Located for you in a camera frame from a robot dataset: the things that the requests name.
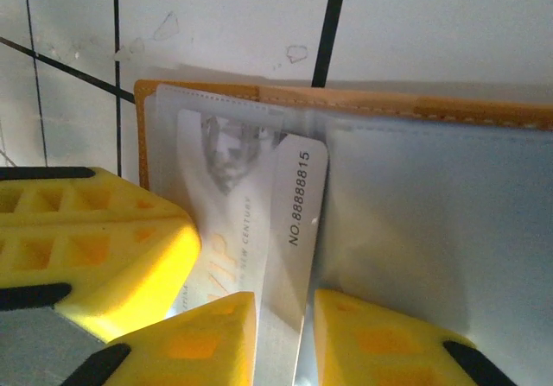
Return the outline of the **yellow leather card holder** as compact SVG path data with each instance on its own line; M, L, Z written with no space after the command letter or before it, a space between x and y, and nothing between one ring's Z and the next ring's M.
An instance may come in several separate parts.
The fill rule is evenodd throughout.
M552 104L153 79L134 98L140 183L193 221L180 111L326 146L293 386L319 385L319 288L456 332L517 386L553 386Z

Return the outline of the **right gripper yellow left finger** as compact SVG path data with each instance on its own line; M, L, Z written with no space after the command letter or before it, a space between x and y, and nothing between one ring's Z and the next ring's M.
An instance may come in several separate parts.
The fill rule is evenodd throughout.
M257 313L237 292L111 341L61 386L253 386Z

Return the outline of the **white VIP card 88888815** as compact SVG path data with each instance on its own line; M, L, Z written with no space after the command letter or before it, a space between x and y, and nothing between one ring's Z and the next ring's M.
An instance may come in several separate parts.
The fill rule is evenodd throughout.
M202 242L181 309L253 293L253 384L293 386L327 148L277 127L191 110L178 113L176 127L176 187Z

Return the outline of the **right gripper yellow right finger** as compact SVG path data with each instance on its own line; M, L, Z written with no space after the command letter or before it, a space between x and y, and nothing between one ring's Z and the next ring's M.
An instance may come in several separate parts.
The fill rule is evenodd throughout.
M319 386L517 386L460 334L331 289L314 336Z

